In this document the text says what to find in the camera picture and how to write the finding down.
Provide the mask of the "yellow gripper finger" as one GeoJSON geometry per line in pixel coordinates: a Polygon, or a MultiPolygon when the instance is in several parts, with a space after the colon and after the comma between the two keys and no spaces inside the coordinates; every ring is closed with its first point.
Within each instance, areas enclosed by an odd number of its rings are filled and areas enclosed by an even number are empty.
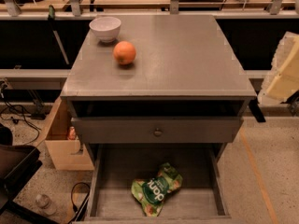
{"type": "Polygon", "coordinates": [[[286,102],[299,90],[299,35],[286,32],[278,43],[262,89],[258,94],[261,105],[286,102]]]}

